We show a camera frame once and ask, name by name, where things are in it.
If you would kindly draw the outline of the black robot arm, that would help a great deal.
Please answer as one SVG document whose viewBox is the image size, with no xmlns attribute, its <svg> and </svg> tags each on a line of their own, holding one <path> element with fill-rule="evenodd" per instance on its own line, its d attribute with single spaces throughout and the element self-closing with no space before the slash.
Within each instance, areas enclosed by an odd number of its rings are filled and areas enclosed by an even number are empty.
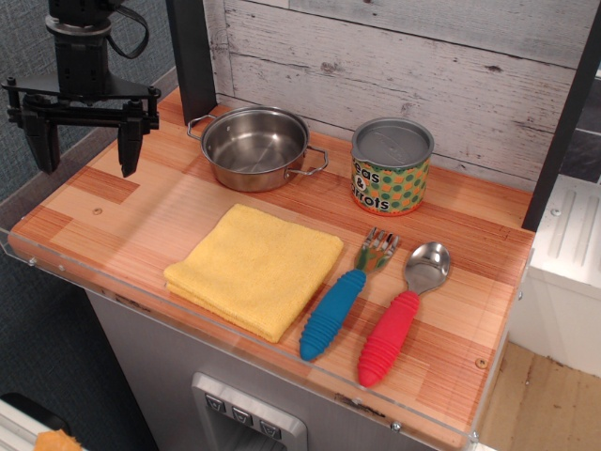
<svg viewBox="0 0 601 451">
<path fill-rule="evenodd" d="M 113 75 L 108 52 L 134 59 L 149 41 L 144 36 L 131 52 L 111 36 L 110 17 L 118 13 L 145 25 L 146 20 L 120 1 L 51 1 L 45 18 L 54 37 L 56 71 L 2 84 L 8 93 L 8 121 L 23 130 L 38 168 L 52 174 L 60 163 L 61 126 L 117 130 L 123 177 L 132 175 L 143 138 L 159 127 L 158 88 Z"/>
</svg>

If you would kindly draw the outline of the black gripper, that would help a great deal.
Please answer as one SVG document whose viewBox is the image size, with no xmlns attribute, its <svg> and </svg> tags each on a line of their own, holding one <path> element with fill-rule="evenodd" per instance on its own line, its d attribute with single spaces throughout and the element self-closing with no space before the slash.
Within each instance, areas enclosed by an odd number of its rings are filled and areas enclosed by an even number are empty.
<svg viewBox="0 0 601 451">
<path fill-rule="evenodd" d="M 57 43 L 55 73 L 2 84 L 8 120 L 24 128 L 39 170 L 52 174 L 60 163 L 56 125 L 118 128 L 118 160 L 124 178 L 136 169 L 143 133 L 159 128 L 159 89 L 127 81 L 108 69 L 107 44 Z M 46 122 L 25 126 L 25 118 Z"/>
</svg>

